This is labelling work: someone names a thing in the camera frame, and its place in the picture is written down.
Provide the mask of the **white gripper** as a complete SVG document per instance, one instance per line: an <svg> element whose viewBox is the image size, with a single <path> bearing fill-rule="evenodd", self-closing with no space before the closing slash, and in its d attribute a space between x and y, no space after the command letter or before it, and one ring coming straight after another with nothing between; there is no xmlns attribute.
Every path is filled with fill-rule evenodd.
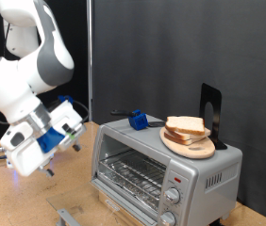
<svg viewBox="0 0 266 226"><path fill-rule="evenodd" d="M43 168L49 162L53 152L44 153L33 135L34 130L26 122L10 126L0 139L0 145L6 150L8 161L22 176L29 176L38 170L47 177L53 177L54 172ZM80 144L74 144L76 152L81 150Z"/></svg>

